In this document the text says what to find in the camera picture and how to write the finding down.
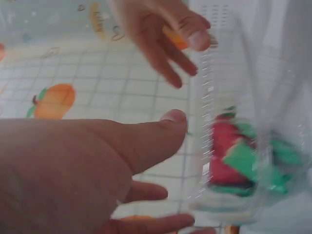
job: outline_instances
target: orange pumpkin print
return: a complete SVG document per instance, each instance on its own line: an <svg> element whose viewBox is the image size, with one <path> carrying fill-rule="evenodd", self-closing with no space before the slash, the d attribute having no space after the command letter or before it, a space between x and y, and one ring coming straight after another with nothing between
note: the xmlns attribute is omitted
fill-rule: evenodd
<svg viewBox="0 0 312 234"><path fill-rule="evenodd" d="M128 216L128 217L125 217L125 218L122 218L120 220L128 220L128 221L141 221L141 220L146 220L146 219L153 219L152 217L150 216L141 216L141 215L133 215L133 216Z"/></svg>
<svg viewBox="0 0 312 234"><path fill-rule="evenodd" d="M0 61L4 59L5 56L5 47L2 43L0 43Z"/></svg>
<svg viewBox="0 0 312 234"><path fill-rule="evenodd" d="M180 50L188 48L188 44L174 31L167 26L162 29L163 33L176 45Z"/></svg>
<svg viewBox="0 0 312 234"><path fill-rule="evenodd" d="M62 119L75 102L75 90L71 84L57 84L49 89L43 89L35 95L27 118Z"/></svg>

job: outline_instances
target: transparent container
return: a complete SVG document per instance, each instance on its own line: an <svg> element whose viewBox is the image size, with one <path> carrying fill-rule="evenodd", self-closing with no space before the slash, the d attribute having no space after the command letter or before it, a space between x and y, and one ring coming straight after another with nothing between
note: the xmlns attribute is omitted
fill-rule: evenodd
<svg viewBox="0 0 312 234"><path fill-rule="evenodd" d="M252 55L239 18L232 18L227 26L210 30L218 43L200 58L192 168L198 184L190 206L210 220L242 225L257 220L275 172L269 130L259 119ZM252 126L253 135L242 134L239 126Z"/></svg>

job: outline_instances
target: green object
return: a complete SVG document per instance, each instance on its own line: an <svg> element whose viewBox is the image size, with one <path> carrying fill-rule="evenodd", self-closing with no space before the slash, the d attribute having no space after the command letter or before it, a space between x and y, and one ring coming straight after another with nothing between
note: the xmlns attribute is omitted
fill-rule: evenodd
<svg viewBox="0 0 312 234"><path fill-rule="evenodd" d="M235 126L239 129L242 135L249 138L256 138L256 131L251 124L235 123ZM273 156L279 161L287 164L301 164L300 154L294 146L280 139L271 140L271 146L273 149Z"/></svg>
<svg viewBox="0 0 312 234"><path fill-rule="evenodd" d="M293 176L290 174L286 174L286 175L283 175L283 178L284 178L285 183L287 183L287 182L291 181Z"/></svg>
<svg viewBox="0 0 312 234"><path fill-rule="evenodd" d="M225 108L224 110L225 110L225 111L233 111L233 112L236 113L236 106L230 106L230 107L228 107L228 108Z"/></svg>
<svg viewBox="0 0 312 234"><path fill-rule="evenodd" d="M254 127L248 123L235 123L236 128L240 131L240 133L249 138L256 138L256 132Z"/></svg>
<svg viewBox="0 0 312 234"><path fill-rule="evenodd" d="M33 115L35 109L36 109L36 106L32 106L31 108L29 108L29 110L27 111L26 118L30 118Z"/></svg>
<svg viewBox="0 0 312 234"><path fill-rule="evenodd" d="M257 158L253 149L249 147L244 142L239 142L228 150L227 155L222 159L222 161L228 166L236 169L239 173L247 177L249 180L258 183L259 175L256 169L257 167ZM285 181L283 175L280 171L273 167L269 166L263 171L264 176L270 175L270 181L265 181L264 185L272 191L279 193L287 193L285 187Z"/></svg>
<svg viewBox="0 0 312 234"><path fill-rule="evenodd" d="M39 101L41 101L43 98L44 98L44 95L45 95L45 93L47 92L47 88L44 88L41 92L40 92L40 94L39 94L39 96L38 96L38 100Z"/></svg>
<svg viewBox="0 0 312 234"><path fill-rule="evenodd" d="M283 140L274 139L271 141L273 154L281 162L287 164L301 164L300 155L294 146Z"/></svg>
<svg viewBox="0 0 312 234"><path fill-rule="evenodd" d="M221 194L235 194L242 197L252 196L254 194L253 188L239 188L212 185L209 187L212 191Z"/></svg>

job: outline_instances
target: cartoon print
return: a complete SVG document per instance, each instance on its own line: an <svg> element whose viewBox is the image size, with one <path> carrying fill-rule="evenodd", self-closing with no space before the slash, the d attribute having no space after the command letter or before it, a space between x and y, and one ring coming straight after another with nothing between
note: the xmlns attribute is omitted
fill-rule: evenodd
<svg viewBox="0 0 312 234"><path fill-rule="evenodd" d="M162 31L180 50L184 50L189 47L188 44L176 32L167 26L164 26Z"/></svg>
<svg viewBox="0 0 312 234"><path fill-rule="evenodd" d="M93 26L93 30L96 33L96 35L100 38L101 41L105 41L106 33L104 30L104 26L103 26L104 19L98 8L99 8L98 2L94 2L91 4L89 18L90 18L90 21Z"/></svg>
<svg viewBox="0 0 312 234"><path fill-rule="evenodd" d="M85 9L86 9L86 7L84 5L79 5L79 7L78 7L78 11L83 11Z"/></svg>
<svg viewBox="0 0 312 234"><path fill-rule="evenodd" d="M73 106L76 93L71 84L57 84L44 88L33 97L33 106L26 117L62 119Z"/></svg>
<svg viewBox="0 0 312 234"><path fill-rule="evenodd" d="M115 35L112 36L111 41L118 41L125 37L124 32L122 32L119 26L113 27L113 32Z"/></svg>
<svg viewBox="0 0 312 234"><path fill-rule="evenodd" d="M55 56L59 53L59 47L51 47L41 58L46 59L52 56Z"/></svg>
<svg viewBox="0 0 312 234"><path fill-rule="evenodd" d="M0 62L4 59L5 57L5 47L2 43L0 43Z"/></svg>

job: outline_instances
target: adult hand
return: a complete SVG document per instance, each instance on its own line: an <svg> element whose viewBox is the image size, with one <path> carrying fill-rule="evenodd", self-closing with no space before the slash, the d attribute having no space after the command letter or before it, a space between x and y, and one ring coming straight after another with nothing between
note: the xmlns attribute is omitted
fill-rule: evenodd
<svg viewBox="0 0 312 234"><path fill-rule="evenodd" d="M108 120L1 120L3 230L164 234L191 226L194 219L188 214L133 222L110 218L120 202L167 197L165 188L132 181L132 176L171 157L186 132L186 117L178 110L159 122L133 125Z"/></svg>
<svg viewBox="0 0 312 234"><path fill-rule="evenodd" d="M139 47L151 66L173 86L182 86L179 75L168 60L177 63L191 76L196 66L165 36L171 27L188 45L202 51L210 46L206 29L209 22L189 10L182 0L108 0L126 35Z"/></svg>

